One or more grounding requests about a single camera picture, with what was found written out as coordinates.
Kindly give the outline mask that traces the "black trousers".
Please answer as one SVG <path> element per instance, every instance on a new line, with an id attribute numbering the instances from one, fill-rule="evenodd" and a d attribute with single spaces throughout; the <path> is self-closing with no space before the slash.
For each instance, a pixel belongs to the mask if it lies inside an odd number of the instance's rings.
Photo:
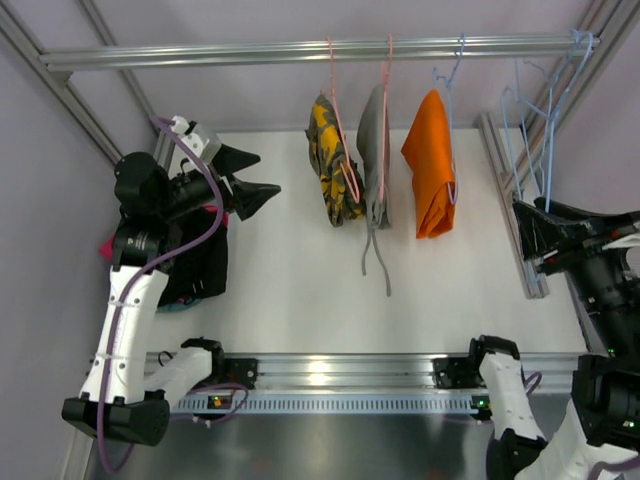
<path id="1" fill-rule="evenodd" d="M 223 223 L 204 242 L 178 255 L 158 306 L 178 298 L 211 298 L 226 291 L 228 273 L 228 227 Z"/>

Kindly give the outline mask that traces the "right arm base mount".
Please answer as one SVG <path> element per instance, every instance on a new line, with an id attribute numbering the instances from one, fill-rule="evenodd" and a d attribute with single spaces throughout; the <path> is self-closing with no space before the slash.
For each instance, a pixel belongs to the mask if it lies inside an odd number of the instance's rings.
<path id="1" fill-rule="evenodd" d="M 436 358 L 433 361 L 434 380 L 438 389 L 470 394 L 470 416 L 480 422 L 491 417 L 490 399 L 474 359 L 467 355 Z"/>

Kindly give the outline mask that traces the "pink trousers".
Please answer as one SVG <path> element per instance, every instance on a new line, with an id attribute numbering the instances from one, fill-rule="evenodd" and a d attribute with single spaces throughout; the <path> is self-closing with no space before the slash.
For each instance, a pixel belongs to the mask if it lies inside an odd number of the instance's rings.
<path id="1" fill-rule="evenodd" d="M 217 214 L 217 207 L 215 205 L 205 205 L 204 209 L 209 212 L 211 215 Z M 223 225 L 225 227 L 229 226 L 230 214 L 228 212 L 223 213 Z M 112 260 L 113 256 L 113 241 L 115 236 L 111 235 L 109 239 L 99 248 L 100 255 L 107 261 Z"/>

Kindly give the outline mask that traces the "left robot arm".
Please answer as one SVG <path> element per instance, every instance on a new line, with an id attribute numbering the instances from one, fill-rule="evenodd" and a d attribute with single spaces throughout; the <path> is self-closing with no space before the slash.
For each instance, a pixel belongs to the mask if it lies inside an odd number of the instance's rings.
<path id="1" fill-rule="evenodd" d="M 220 342 L 183 341 L 153 375 L 145 372 L 156 312 L 225 291 L 227 216 L 248 219 L 280 187 L 240 180 L 259 156 L 228 145 L 190 153 L 194 167 L 170 175 L 153 156 L 133 152 L 114 169 L 120 221 L 111 240 L 110 293 L 93 365 L 63 419 L 99 441 L 154 446 L 171 411 L 191 390 L 225 376 Z"/>

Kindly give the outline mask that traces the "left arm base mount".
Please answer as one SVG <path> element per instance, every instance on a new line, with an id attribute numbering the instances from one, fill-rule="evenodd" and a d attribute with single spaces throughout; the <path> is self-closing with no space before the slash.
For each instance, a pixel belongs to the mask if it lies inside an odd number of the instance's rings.
<path id="1" fill-rule="evenodd" d="M 200 422 L 224 423 L 235 418 L 248 401 L 248 392 L 255 388 L 259 368 L 257 358 L 226 359 L 222 373 L 218 377 L 213 375 L 198 382 L 191 390 L 192 393 L 203 393 L 207 387 L 214 391 L 223 390 L 223 384 L 230 384 L 227 396 L 213 395 L 208 398 L 207 408 L 212 413 L 195 414 Z"/>

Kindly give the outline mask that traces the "light blue wire hanger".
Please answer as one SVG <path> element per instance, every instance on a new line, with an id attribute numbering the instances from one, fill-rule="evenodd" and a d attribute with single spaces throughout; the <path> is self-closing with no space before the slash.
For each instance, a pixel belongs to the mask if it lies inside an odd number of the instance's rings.
<path id="1" fill-rule="evenodd" d="M 553 187 L 559 119 L 594 50 L 594 36 L 587 31 L 572 29 L 569 39 L 569 46 L 549 66 L 542 65 L 536 58 L 514 62 L 515 84 L 510 93 L 518 107 L 527 178 L 535 193 L 546 199 L 546 204 L 550 202 Z M 534 73 L 541 80 L 540 92 L 534 99 L 521 92 L 521 74 L 524 72 Z"/>

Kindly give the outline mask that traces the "blue hanger with black trousers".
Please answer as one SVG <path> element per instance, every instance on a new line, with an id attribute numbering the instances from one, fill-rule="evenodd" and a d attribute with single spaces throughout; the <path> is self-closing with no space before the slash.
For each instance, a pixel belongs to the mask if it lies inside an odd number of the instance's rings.
<path id="1" fill-rule="evenodd" d="M 560 116 L 577 80 L 585 70 L 596 47 L 596 36 L 585 30 L 573 30 L 572 44 L 554 69 L 548 70 L 530 59 L 515 60 L 515 81 L 505 87 L 500 96 L 502 119 L 507 119 L 507 101 L 516 106 L 517 126 L 524 142 L 524 165 L 520 167 L 513 149 L 512 138 L 507 137 L 509 168 L 514 179 L 515 197 L 524 198 L 524 184 L 533 184 L 534 191 L 543 199 L 548 210 L 553 190 L 555 137 Z M 521 74 L 535 70 L 543 80 L 542 98 L 529 100 L 521 91 Z"/>

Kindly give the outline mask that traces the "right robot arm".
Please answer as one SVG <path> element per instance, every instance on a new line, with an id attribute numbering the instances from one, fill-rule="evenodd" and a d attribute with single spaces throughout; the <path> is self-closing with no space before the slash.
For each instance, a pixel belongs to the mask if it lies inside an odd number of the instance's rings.
<path id="1" fill-rule="evenodd" d="M 543 198 L 512 208 L 523 259 L 544 276 L 568 276 L 607 352 L 579 357 L 563 421 L 547 439 L 530 408 L 516 344 L 488 335 L 471 340 L 494 425 L 486 476 L 614 479 L 639 465 L 639 276 L 627 261 L 639 244 L 639 214 L 600 214 Z"/>

